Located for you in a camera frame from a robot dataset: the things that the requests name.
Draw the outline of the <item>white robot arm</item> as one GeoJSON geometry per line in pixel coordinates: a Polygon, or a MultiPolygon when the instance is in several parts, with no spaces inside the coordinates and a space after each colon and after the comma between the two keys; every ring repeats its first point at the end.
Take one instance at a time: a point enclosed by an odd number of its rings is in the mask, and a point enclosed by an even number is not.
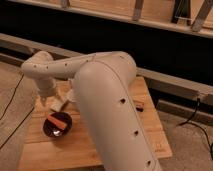
{"type": "Polygon", "coordinates": [[[162,171],[129,85],[137,74],[126,52],[97,52],[55,60],[39,51],[21,65],[41,97],[56,94],[55,80],[71,78],[76,105],[106,171],[162,171]]]}

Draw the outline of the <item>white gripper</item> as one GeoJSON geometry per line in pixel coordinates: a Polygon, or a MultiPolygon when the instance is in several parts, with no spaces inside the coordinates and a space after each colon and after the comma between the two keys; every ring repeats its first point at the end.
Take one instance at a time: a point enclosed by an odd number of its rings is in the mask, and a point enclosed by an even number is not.
{"type": "Polygon", "coordinates": [[[41,96],[40,102],[43,107],[46,106],[47,97],[54,96],[54,101],[61,102],[61,96],[57,93],[57,86],[53,79],[43,79],[37,82],[38,93],[41,96]]]}

